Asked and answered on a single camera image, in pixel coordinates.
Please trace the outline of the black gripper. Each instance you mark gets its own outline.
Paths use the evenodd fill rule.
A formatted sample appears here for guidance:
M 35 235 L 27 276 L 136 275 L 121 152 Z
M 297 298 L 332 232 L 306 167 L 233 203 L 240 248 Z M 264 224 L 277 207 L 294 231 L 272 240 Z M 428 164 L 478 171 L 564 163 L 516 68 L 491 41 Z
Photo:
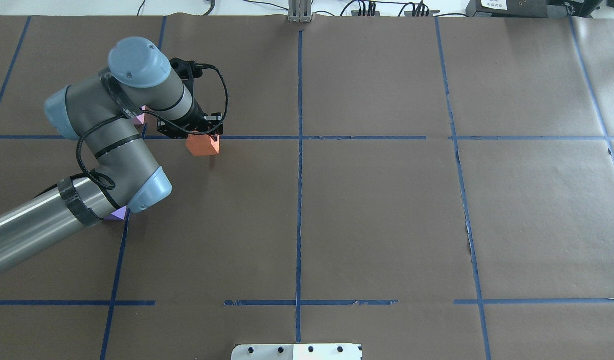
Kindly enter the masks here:
M 187 139 L 189 135 L 222 136 L 222 114 L 207 114 L 197 103 L 182 116 L 169 111 L 157 111 L 157 131 L 170 139 Z

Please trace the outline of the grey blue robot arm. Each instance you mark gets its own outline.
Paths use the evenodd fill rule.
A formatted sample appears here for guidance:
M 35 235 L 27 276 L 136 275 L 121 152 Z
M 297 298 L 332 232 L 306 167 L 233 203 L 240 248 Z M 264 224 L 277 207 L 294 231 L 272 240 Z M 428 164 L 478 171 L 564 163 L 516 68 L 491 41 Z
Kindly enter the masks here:
M 0 215 L 0 275 L 125 207 L 137 214 L 172 185 L 133 120 L 147 114 L 174 140 L 222 134 L 226 112 L 207 114 L 193 84 L 212 64 L 168 59 L 149 39 L 118 41 L 97 75 L 48 98 L 45 116 L 76 141 L 80 173 Z

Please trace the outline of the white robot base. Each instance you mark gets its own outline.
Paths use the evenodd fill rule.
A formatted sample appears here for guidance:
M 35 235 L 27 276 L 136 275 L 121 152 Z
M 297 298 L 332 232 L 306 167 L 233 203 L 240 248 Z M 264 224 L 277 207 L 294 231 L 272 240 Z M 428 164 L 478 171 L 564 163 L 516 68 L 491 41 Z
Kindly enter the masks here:
M 231 353 L 232 360 L 361 360 L 361 344 L 343 343 L 278 343 L 239 344 Z

